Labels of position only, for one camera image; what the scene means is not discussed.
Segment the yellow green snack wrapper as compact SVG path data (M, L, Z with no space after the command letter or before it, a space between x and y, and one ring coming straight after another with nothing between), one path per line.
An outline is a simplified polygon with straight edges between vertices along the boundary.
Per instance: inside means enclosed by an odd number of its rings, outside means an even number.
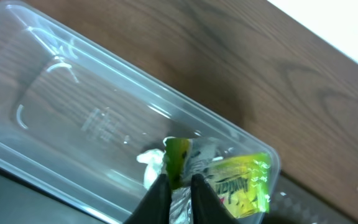
M223 205L235 218L269 210L270 157L264 152L235 155L235 148L222 142L222 159L208 166L207 180Z

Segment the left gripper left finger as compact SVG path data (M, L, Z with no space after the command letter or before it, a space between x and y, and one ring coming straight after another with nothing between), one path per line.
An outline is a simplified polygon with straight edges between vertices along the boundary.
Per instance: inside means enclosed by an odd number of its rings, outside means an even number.
M169 224L171 188L167 174L160 174L124 224Z

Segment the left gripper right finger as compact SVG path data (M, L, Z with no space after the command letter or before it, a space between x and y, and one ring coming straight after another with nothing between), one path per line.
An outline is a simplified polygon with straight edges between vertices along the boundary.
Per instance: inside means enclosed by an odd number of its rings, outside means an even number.
M194 224L239 224L201 174L191 178L191 206Z

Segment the aluminium foil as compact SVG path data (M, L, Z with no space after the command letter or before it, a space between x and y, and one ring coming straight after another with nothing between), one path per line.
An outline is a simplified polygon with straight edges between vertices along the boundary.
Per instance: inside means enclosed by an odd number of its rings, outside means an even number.
M166 141L166 171L173 189L170 206L170 223L193 222L191 214L191 176L207 176L210 163L223 158L222 142L216 138L171 138Z

